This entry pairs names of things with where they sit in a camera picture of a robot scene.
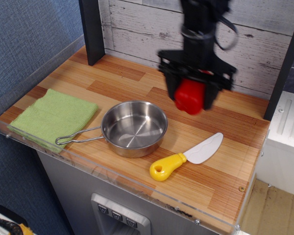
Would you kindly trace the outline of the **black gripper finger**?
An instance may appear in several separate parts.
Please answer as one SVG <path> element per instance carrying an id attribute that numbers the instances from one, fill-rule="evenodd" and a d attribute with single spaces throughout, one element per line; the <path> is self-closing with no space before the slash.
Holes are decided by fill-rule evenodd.
<path id="1" fill-rule="evenodd" d="M 222 90 L 222 85 L 217 82 L 204 82 L 205 90 L 204 90 L 204 110 L 211 109 L 214 100 L 217 98 L 219 91 Z"/>
<path id="2" fill-rule="evenodd" d="M 166 80 L 166 85 L 168 90 L 168 96 L 170 97 L 171 100 L 175 100 L 174 94 L 185 78 L 172 74 L 170 72 L 165 72 L 164 75 L 165 75 L 165 80 Z"/>

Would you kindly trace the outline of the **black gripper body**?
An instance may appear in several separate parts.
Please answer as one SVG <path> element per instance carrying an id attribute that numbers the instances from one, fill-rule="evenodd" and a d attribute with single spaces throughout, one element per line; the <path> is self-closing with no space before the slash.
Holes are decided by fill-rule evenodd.
<path id="1" fill-rule="evenodd" d="M 236 68 L 221 60 L 214 52 L 214 35 L 183 35 L 182 50 L 161 50 L 159 70 L 164 74 L 189 77 L 203 75 L 208 82 L 217 82 L 231 90 Z"/>

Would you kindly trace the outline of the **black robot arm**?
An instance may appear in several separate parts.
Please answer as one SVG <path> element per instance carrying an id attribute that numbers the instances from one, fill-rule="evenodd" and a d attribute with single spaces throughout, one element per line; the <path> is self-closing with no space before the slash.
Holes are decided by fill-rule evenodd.
<path id="1" fill-rule="evenodd" d="M 183 0 L 182 50 L 161 50 L 159 71 L 166 79 L 168 95 L 176 107 L 190 115 L 212 107 L 219 91 L 230 90 L 237 69 L 214 52 L 217 24 L 237 32 L 223 17 L 227 0 Z"/>

